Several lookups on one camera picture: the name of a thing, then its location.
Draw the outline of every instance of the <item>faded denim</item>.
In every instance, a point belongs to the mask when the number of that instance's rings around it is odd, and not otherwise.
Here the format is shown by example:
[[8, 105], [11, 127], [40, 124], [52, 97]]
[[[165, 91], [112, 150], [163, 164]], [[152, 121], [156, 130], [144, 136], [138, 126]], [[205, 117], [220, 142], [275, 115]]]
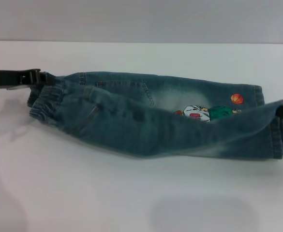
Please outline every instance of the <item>faded denim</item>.
[[283, 157], [283, 100], [265, 104], [260, 86], [114, 72], [54, 78], [31, 88], [30, 116], [86, 143], [142, 158]]

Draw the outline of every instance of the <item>orange basketball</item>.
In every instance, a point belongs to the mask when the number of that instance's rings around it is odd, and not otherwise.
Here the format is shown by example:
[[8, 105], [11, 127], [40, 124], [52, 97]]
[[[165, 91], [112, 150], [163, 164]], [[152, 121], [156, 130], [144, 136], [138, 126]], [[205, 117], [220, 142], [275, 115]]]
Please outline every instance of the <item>orange basketball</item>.
[[235, 104], [243, 104], [244, 101], [243, 97], [238, 93], [233, 94], [230, 100], [232, 100], [232, 102]]

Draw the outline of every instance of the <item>embroidered patch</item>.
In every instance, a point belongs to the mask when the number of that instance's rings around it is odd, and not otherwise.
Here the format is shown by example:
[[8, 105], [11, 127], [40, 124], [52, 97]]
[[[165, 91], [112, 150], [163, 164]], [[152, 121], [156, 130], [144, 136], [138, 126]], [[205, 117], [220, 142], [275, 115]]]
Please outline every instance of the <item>embroidered patch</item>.
[[232, 103], [235, 103], [235, 104], [243, 104], [243, 102], [244, 102], [243, 97], [238, 93], [233, 94], [230, 97], [230, 100], [232, 100]]
[[233, 114], [239, 114], [241, 110], [234, 109], [231, 110], [226, 106], [214, 106], [212, 108], [205, 108], [199, 105], [190, 105], [187, 106], [183, 111], [177, 110], [174, 112], [178, 116], [187, 116], [201, 122], [210, 122], [222, 117], [227, 117]]

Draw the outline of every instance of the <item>white surface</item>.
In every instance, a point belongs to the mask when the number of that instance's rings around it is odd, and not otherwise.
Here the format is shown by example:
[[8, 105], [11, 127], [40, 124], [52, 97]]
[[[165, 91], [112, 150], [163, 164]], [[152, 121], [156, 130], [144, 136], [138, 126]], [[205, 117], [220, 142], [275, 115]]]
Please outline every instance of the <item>white surface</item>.
[[283, 0], [0, 0], [0, 40], [283, 43]]
[[[283, 45], [0, 42], [0, 69], [154, 73], [264, 87], [283, 99]], [[0, 232], [283, 232], [283, 160], [135, 160], [28, 116], [0, 90]]]

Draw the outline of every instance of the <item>cartoon character embroidery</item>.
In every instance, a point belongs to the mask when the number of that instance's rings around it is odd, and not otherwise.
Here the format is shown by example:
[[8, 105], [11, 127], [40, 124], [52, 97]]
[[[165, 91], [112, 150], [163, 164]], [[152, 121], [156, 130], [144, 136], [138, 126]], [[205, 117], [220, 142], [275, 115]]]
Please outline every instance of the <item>cartoon character embroidery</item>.
[[198, 105], [187, 106], [183, 111], [178, 110], [174, 114], [178, 116], [187, 116], [201, 122], [210, 122], [222, 117], [227, 117], [233, 114], [239, 114], [241, 110], [231, 110], [226, 106], [214, 106], [212, 108], [205, 108]]

